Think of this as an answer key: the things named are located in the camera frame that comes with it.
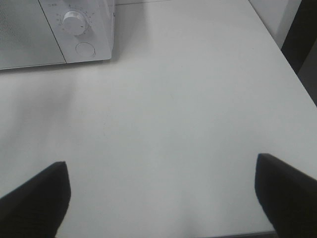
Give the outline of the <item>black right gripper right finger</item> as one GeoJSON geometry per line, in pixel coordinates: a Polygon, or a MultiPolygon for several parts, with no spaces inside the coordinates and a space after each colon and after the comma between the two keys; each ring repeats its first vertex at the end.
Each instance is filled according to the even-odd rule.
{"type": "Polygon", "coordinates": [[[257,199],[280,238],[317,236],[317,181],[279,158],[258,154],[257,199]]]}

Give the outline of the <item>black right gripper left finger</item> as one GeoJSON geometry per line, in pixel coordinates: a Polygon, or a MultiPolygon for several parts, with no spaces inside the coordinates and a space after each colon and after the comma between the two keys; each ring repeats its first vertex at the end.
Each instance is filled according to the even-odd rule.
{"type": "Polygon", "coordinates": [[[67,213],[66,162],[55,162],[0,199],[2,238],[53,238],[67,213]]]}

